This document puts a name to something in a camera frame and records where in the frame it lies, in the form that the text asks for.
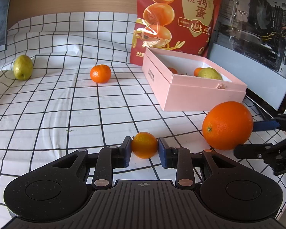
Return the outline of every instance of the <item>open box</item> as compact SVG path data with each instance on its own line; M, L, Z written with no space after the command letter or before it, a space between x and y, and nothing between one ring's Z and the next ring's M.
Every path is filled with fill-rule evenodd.
M194 77L198 67L214 68L223 81ZM147 48L142 70L164 111L209 111L222 102L242 102L246 94L245 83L204 57Z

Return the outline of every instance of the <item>white tablecloth with black grid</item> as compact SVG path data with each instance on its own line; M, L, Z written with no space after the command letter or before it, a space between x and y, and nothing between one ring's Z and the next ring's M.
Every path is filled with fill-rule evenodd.
M63 13L26 19L8 31L7 50L0 52L0 228L11 219L3 200L7 184L76 149L96 153L140 131L192 153L210 148L201 133L207 111L162 111L141 67L129 63L135 20L136 15L122 13ZM16 80L11 71L22 54L34 62L27 81ZM90 79L98 64L111 67L106 84ZM243 104L255 121L262 119L248 98ZM284 138L279 130L253 132L247 143L276 144ZM286 174L276 177L262 160L219 152L279 183L284 193L279 216L286 204ZM129 167L115 169L113 176L114 181L174 181L176 170L163 169L158 155L143 160L132 154ZM199 169L195 178L201 181Z

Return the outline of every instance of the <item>gold label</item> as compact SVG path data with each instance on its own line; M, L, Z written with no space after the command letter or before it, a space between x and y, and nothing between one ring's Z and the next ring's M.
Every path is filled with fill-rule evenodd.
M184 17L189 21L196 19L199 20L202 25L209 25L213 17L213 2L214 0L182 0ZM194 37L203 33L203 30L200 32L195 32L195 30L191 28L189 28L189 30Z

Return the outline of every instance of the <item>crosshair logo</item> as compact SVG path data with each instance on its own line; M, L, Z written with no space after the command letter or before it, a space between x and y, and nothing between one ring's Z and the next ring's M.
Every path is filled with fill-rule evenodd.
M147 184L147 183L140 183L139 185L142 186L143 188L145 188L145 187L147 187L149 184Z

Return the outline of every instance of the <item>yellow-green fruit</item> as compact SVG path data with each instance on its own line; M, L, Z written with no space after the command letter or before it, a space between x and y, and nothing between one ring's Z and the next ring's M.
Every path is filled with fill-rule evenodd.
M211 67L203 68L201 71L199 71L198 77L222 80L222 77L217 72L217 70L215 70L215 69L213 69Z
M18 80L28 80L33 72L33 62L26 56L19 56L14 63L14 75Z

